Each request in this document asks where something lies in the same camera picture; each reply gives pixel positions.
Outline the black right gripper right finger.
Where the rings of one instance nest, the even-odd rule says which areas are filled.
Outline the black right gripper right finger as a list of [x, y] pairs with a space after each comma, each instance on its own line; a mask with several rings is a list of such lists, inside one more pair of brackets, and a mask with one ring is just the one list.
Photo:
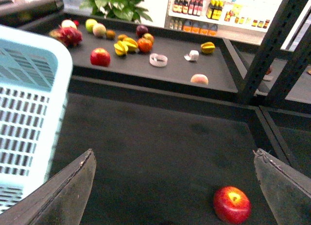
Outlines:
[[311, 179], [263, 149], [254, 151], [261, 191], [279, 225], [311, 223]]

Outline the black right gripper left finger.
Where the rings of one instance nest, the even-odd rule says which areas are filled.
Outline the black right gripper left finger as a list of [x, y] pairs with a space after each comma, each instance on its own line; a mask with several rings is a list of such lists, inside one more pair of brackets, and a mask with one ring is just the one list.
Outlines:
[[46, 183], [6, 210], [2, 225], [78, 225], [85, 211], [96, 171], [89, 149]]

